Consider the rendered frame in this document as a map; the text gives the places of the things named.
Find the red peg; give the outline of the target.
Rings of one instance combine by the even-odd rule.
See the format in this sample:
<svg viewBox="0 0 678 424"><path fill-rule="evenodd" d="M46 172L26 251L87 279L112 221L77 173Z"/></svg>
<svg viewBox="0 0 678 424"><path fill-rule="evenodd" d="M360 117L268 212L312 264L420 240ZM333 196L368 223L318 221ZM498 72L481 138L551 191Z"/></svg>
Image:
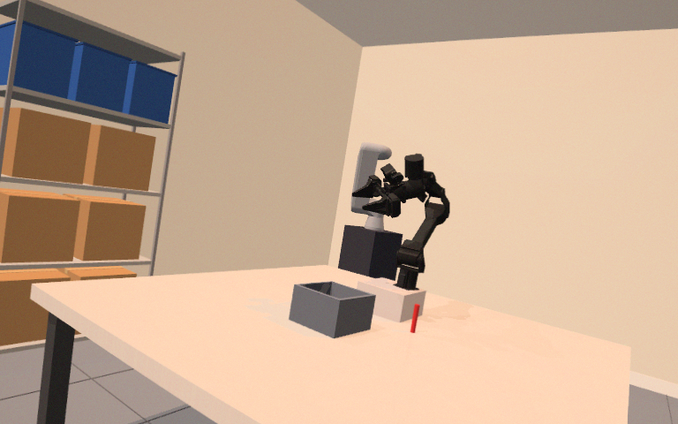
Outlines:
<svg viewBox="0 0 678 424"><path fill-rule="evenodd" d="M411 332L412 333L416 333L419 308L420 308L420 305L415 305L413 319L412 319L412 325L411 325Z"/></svg>

